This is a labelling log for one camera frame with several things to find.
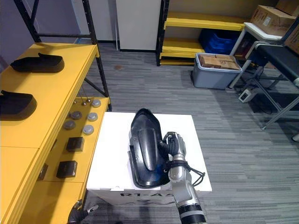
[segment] gray plastic bin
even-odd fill
[[[242,68],[240,66],[240,70],[204,68],[199,62],[200,55],[215,54],[196,53],[194,69],[192,73],[193,84],[195,87],[224,90],[231,83],[231,81],[242,72]]]

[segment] metal pin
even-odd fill
[[[90,103],[90,102],[91,102],[91,99],[89,99],[89,98],[87,97],[87,94],[86,94],[86,92],[85,92],[83,86],[82,86],[82,89],[83,89],[83,92],[84,92],[84,94],[85,94],[85,96],[86,96],[86,98],[87,98],[86,102]]]
[[[85,106],[85,105],[86,105],[86,102],[83,101],[83,98],[82,98],[82,96],[81,96],[80,90],[79,90],[79,96],[80,96],[80,98],[81,98],[81,100],[82,100],[81,105],[82,105],[82,106]]]

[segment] yellow shelf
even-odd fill
[[[247,21],[248,19],[232,16],[169,12],[164,29],[173,26],[242,31],[243,23]]]
[[[1,122],[0,146],[6,150],[3,155],[1,152],[1,161],[22,169],[16,174],[1,164],[1,172],[9,177],[1,177],[2,195],[7,194],[1,198],[1,220],[6,224],[18,223],[72,102],[98,56],[96,45],[35,43],[19,58],[37,56],[39,52],[62,56],[64,69],[55,74],[21,73],[9,66],[0,77],[1,89],[30,93],[37,101],[36,110],[27,119]]]
[[[160,56],[194,58],[198,52],[205,52],[197,39],[165,38]]]
[[[94,150],[98,140],[100,127],[104,113],[108,108],[109,98],[90,98],[101,100],[98,108],[81,105],[81,98],[76,98],[76,104],[72,105],[70,112],[80,111],[82,118],[75,120],[76,127],[72,130],[61,128],[55,145],[51,149],[46,160],[47,172],[43,180],[36,181],[32,193],[28,199],[22,217],[22,223],[48,223],[65,224],[71,207],[78,199],[84,199],[87,178],[93,159]],[[98,115],[96,121],[86,119],[90,112]],[[91,135],[82,134],[84,125],[92,125],[94,132]],[[70,137],[83,137],[84,146],[82,152],[68,152],[65,147]],[[76,176],[59,179],[56,177],[57,168],[60,161],[75,160],[78,163]]]
[[[179,60],[179,59],[161,59],[161,65],[194,65],[194,62]]]
[[[91,104],[87,104],[86,106],[81,105],[81,99],[76,99],[76,104],[74,104],[70,112],[80,111],[82,113],[82,118],[79,120],[74,120],[76,123],[76,127],[72,130],[65,130],[61,128],[58,133],[56,143],[52,150],[49,153],[49,156],[46,160],[46,164],[48,165],[47,172],[42,181],[56,181],[56,182],[84,182],[86,176],[89,172],[89,164],[93,158],[93,152],[96,146],[96,142],[98,139],[98,135],[100,132],[100,126],[102,123],[102,119],[104,117],[104,113],[108,107],[108,98],[90,98],[100,99],[101,106],[98,108],[94,108]],[[96,121],[88,121],[86,119],[87,115],[91,112],[95,112],[98,115],[98,119]],[[92,125],[94,128],[94,132],[91,135],[85,135],[82,133],[82,129],[85,125]],[[66,150],[66,144],[69,138],[71,137],[83,137],[84,138],[84,149],[83,152],[75,152],[70,153]],[[71,161],[75,160],[78,163],[76,176],[60,179],[56,177],[57,168],[60,161]]]
[[[20,224],[66,224],[83,183],[37,181]]]

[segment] metal knob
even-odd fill
[[[89,113],[88,116],[87,116],[87,119],[89,121],[95,121],[95,120],[98,119],[98,115],[97,115],[97,113]]]
[[[66,121],[66,122],[64,123],[64,125],[63,125],[64,129],[66,129],[66,130],[71,130],[71,129],[73,129],[75,126],[76,126],[76,123],[75,123],[75,121],[73,121],[73,120],[68,120],[68,121]]]
[[[71,113],[71,118],[74,120],[79,120],[82,117],[82,113],[80,111],[74,111]]]
[[[99,107],[99,106],[101,106],[101,101],[98,100],[98,99],[94,99],[93,102],[92,102],[92,106],[93,107]]]
[[[94,131],[94,128],[93,128],[92,125],[85,125],[85,126],[83,127],[83,133],[84,133],[84,134],[90,135],[90,134],[93,133],[93,131]]]

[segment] shelf post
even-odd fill
[[[161,0],[159,26],[158,26],[157,43],[156,43],[157,66],[160,66],[160,54],[162,52],[164,35],[165,35],[164,24],[167,19],[169,1],[170,0]]]
[[[34,20],[31,21],[31,18],[28,15],[28,12],[27,12],[24,4],[23,4],[23,1],[22,0],[14,0],[14,3],[17,6],[17,8],[19,10],[19,13],[21,14],[22,19],[24,20],[24,22],[27,26],[27,29],[29,30],[34,42],[42,42],[41,39],[37,36],[37,31],[36,31],[36,29],[34,27],[34,24],[33,24]]]
[[[99,69],[99,72],[100,72],[100,77],[101,77],[101,80],[102,80],[102,84],[103,84],[103,88],[104,88],[104,92],[105,92],[105,97],[109,97],[106,78],[105,78],[105,75],[104,75],[103,64],[102,64],[101,56],[100,56],[100,48],[99,48],[98,40],[97,40],[97,37],[96,37],[96,34],[95,34],[94,25],[93,25],[93,17],[92,17],[92,13],[91,13],[90,6],[89,6],[89,0],[82,0],[82,3],[83,3],[83,8],[84,8],[84,12],[85,12],[85,16],[86,16],[87,25],[88,25],[89,34],[90,34],[92,44],[97,45],[97,47],[98,47],[99,57],[96,57],[96,61],[97,61],[98,69]],[[108,105],[108,107],[109,107],[109,111],[111,111],[112,110],[111,103]]]

